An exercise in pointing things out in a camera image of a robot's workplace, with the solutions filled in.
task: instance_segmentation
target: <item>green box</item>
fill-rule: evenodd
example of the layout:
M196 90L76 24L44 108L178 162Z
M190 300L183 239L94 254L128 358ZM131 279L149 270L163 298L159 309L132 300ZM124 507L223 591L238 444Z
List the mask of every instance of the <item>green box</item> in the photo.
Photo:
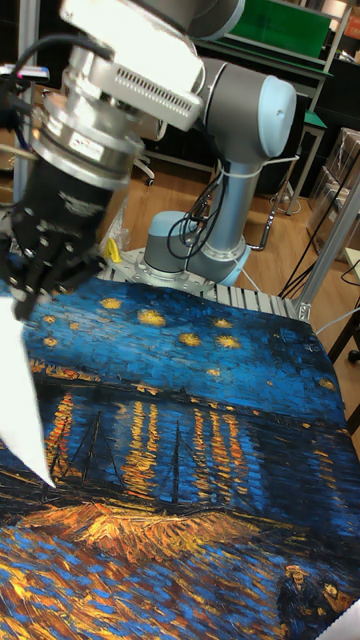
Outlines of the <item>green box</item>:
M272 0L247 0L245 11L232 33L318 58L331 17Z

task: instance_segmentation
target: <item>white paper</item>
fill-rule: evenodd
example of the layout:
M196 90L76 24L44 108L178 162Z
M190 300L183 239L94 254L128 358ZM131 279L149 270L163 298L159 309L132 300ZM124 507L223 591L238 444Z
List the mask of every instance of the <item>white paper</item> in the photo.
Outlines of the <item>white paper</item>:
M324 631L318 640L360 640L360 600Z
M0 438L42 480L51 480L39 407L23 324L13 313L14 300L0 298Z

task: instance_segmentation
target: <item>label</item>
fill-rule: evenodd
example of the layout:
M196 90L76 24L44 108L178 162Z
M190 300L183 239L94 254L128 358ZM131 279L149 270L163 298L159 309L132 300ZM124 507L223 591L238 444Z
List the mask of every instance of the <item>label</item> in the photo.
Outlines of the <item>label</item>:
M101 160L104 153L104 147L102 147L101 144L92 142L92 140L85 138L85 136L82 136L80 133L73 133L69 146L74 151L77 151L77 153L81 153L81 155L91 158L91 160L96 160L97 162Z
M55 118L50 116L49 120L47 121L47 128L49 129L49 131L51 131L51 133L54 134L54 136L58 138L63 130L63 125L61 124L61 122L55 120Z

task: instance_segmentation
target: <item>starry night over the rhone painting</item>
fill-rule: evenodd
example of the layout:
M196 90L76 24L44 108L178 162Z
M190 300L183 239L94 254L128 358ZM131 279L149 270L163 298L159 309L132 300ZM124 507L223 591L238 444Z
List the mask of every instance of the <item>starry night over the rhone painting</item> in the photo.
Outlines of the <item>starry night over the rhone painting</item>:
M360 598L360 467L309 325L94 279L25 340L56 489L0 443L1 639L315 640Z

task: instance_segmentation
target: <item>chair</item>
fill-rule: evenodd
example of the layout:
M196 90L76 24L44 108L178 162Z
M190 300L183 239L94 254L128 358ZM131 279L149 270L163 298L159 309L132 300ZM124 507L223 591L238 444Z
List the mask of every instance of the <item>chair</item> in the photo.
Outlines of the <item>chair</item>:
M308 99L306 96L298 95L297 97L295 117L293 125L291 127L290 136L287 141L286 147L279 159L295 158L300 157L301 155L301 149L299 148L299 146L301 143L304 128L307 100ZM267 165L264 167L260 174L259 182L256 188L256 195L275 195L275 201L270 215L267 219L260 244L249 245L253 251L263 251L266 247L272 223L274 222L276 212L288 187L290 176L293 172L296 162L297 158L289 162Z

